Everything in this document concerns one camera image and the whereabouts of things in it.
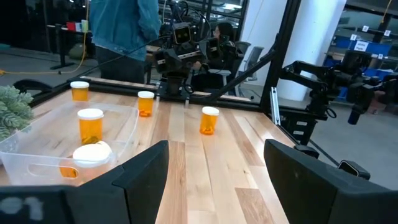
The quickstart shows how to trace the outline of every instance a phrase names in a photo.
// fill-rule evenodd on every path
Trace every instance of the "floor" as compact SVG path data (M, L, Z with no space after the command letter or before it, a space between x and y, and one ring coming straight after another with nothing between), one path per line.
M0 70L23 72L53 72L49 68L58 65L58 55L31 50L0 49ZM74 66L61 69L61 71L74 70ZM0 76L0 85L12 85L18 80L31 78L40 80L46 84L56 86L71 77L79 75L95 66L95 60L87 60L81 68L73 73L57 74L6 74ZM152 73L152 82L159 78ZM99 76L97 70L89 74ZM252 101L259 101L262 87L243 84L245 97ZM280 105L289 105L303 108L306 102L294 102L284 99L279 100ZM355 161L371 174L371 182L377 183L389 189L398 190L398 116L380 112L377 115L364 114L357 125L347 123L351 108L345 105L332 104L337 113L336 119L319 121L312 135L312 141L318 144L327 154L336 161L343 159ZM319 160L332 165L329 159L321 154Z

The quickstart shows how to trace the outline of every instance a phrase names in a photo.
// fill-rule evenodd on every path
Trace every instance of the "sign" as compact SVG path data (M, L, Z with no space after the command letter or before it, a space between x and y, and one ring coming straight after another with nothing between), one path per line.
M357 41L354 50L366 51L369 43L365 41Z
M367 32L368 30L369 30L369 27L368 27L368 26L363 26L363 27L362 27L362 31L363 31L363 32Z
M351 34L350 40L356 40L356 34Z
M390 34L391 34L391 30L386 30L386 31L384 32L384 35L385 35L386 37L389 37Z

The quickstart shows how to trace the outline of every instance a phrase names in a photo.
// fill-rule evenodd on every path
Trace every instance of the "workbench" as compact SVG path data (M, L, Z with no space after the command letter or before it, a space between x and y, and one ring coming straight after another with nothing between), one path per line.
M71 90L66 90L36 106L35 117L71 100ZM90 101L137 107L135 96L91 91ZM169 171L156 223L288 223L263 151L266 139L288 146L294 143L263 113L227 108L220 108L216 133L202 135L201 108L156 101L152 117L138 119L134 144L119 158L123 163L161 140L169 141ZM0 170L0 182L7 185L4 168Z

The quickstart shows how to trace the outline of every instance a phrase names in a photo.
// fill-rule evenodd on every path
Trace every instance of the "white bottle cap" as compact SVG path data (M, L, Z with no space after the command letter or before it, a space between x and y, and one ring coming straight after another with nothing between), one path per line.
M76 149L72 157L82 161L75 161L75 164L83 168L92 168L107 163L112 150L105 142L99 143L87 144Z
M78 111L77 116L84 120L94 120L103 118L104 112L102 112L100 109L88 108Z
M70 83L70 87L72 88L88 88L88 86L89 86L88 82L76 81Z
M145 99L152 99L153 97L155 97L155 93L149 92L149 91L139 91L138 97L145 98Z
M201 109L201 112L210 116L218 116L220 111L217 108L211 106L205 106Z

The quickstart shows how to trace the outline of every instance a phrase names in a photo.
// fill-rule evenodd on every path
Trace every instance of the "potted plant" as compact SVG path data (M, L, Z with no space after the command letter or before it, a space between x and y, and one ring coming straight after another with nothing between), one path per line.
M29 93L20 93L13 86L0 86L0 142L29 125L33 118L29 106L32 100L33 97ZM2 152L14 150L17 144L15 141L2 146L0 150Z

